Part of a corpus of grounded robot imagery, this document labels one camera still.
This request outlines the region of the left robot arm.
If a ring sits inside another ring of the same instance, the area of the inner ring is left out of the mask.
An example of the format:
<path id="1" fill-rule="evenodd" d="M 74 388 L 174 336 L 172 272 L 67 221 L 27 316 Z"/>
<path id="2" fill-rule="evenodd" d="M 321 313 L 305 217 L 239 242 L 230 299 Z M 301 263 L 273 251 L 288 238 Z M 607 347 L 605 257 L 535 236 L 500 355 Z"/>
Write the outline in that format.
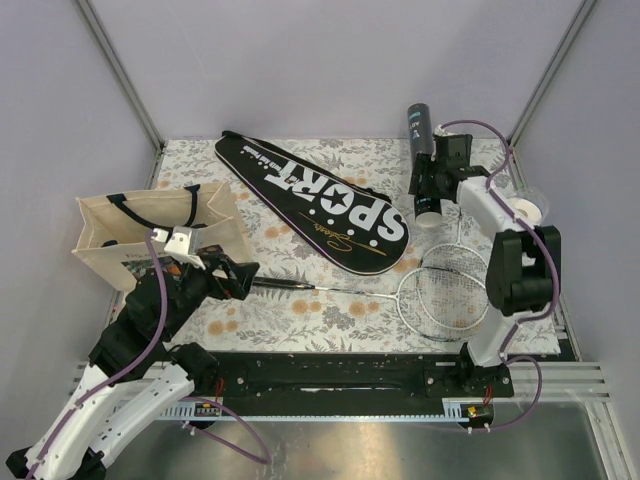
<path id="1" fill-rule="evenodd" d="M 164 410 L 212 391 L 218 362 L 196 342 L 166 343 L 206 298 L 247 297 L 259 265 L 207 251 L 204 265 L 174 276 L 158 258 L 127 295 L 89 354 L 80 383 L 46 434 L 12 452 L 17 479 L 102 479 L 124 449 Z"/>

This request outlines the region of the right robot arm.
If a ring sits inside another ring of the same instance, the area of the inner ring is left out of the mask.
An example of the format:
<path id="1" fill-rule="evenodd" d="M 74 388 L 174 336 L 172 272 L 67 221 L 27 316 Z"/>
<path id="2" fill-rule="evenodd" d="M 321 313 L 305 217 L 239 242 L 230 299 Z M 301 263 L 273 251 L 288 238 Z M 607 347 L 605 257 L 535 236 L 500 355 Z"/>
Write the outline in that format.
<path id="1" fill-rule="evenodd" d="M 448 384 L 475 396 L 507 372 L 506 349 L 520 325 L 551 315 L 560 294 L 561 235 L 542 226 L 538 205 L 496 191 L 494 176 L 471 163 L 468 134 L 411 134 L 410 192 L 417 198 L 456 203 L 492 240 L 485 278 L 489 302 L 480 331 L 466 341 L 445 374 Z"/>

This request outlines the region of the black sport racket cover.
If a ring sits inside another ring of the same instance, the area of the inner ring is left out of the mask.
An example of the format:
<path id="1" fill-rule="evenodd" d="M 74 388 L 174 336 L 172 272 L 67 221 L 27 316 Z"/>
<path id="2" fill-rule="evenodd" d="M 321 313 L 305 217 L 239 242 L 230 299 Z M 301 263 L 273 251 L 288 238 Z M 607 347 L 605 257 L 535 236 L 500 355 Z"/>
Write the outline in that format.
<path id="1" fill-rule="evenodd" d="M 216 157 L 316 252 L 356 275 L 392 269 L 410 232 L 391 199 L 272 143 L 225 131 Z"/>

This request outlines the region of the black shuttlecock tube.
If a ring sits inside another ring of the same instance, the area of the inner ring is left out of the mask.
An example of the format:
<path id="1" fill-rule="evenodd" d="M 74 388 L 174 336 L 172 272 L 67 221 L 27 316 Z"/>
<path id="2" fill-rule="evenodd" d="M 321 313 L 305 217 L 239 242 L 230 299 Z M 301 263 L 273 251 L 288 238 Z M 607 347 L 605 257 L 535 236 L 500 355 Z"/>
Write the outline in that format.
<path id="1" fill-rule="evenodd" d="M 441 201 L 425 191 L 434 153 L 429 106 L 424 103 L 411 105 L 407 109 L 407 122 L 412 161 L 409 194 L 413 197 L 415 222 L 424 228 L 438 227 L 442 221 Z"/>

